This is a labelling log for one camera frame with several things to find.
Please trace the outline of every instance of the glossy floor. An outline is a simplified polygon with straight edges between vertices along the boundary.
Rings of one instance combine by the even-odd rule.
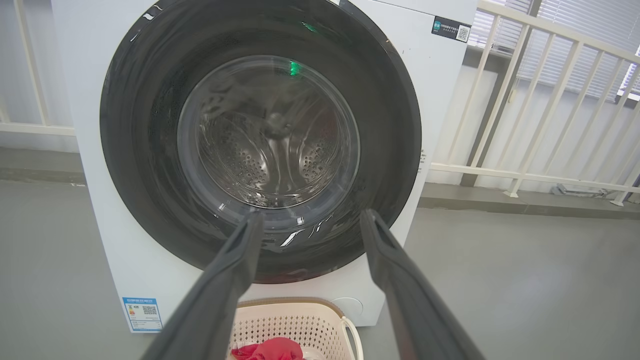
[[[0,181],[0,204],[0,358],[139,358],[87,189]],[[419,209],[406,248],[487,360],[640,353],[640,222]],[[360,334],[399,359],[386,310]]]

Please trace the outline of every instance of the front-loading washing machine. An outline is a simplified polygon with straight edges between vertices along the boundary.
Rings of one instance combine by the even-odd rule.
[[[358,215],[404,243],[475,0],[52,5],[131,331],[159,331],[251,211],[265,239],[243,300],[319,297],[376,323]]]

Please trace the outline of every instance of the qr code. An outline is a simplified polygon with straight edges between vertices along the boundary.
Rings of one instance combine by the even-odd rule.
[[[143,306],[142,311],[144,311],[145,315],[158,315],[155,306]]]
[[[456,35],[456,40],[467,42],[467,40],[469,39],[470,30],[471,28],[468,26],[464,26],[464,25],[458,26],[458,35]]]

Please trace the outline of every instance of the basket rim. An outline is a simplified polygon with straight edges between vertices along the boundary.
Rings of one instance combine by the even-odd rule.
[[[333,302],[317,297],[273,297],[267,299],[255,299],[238,303],[237,308],[260,306],[260,305],[277,305],[277,304],[319,304],[329,307],[340,318],[344,317],[344,313]]]

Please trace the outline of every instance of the door glass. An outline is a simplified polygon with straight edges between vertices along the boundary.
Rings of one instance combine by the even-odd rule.
[[[291,230],[340,203],[360,144],[346,100],[324,76],[287,58],[247,56],[214,69],[190,93],[178,151],[215,213],[238,222],[261,208],[267,229]]]

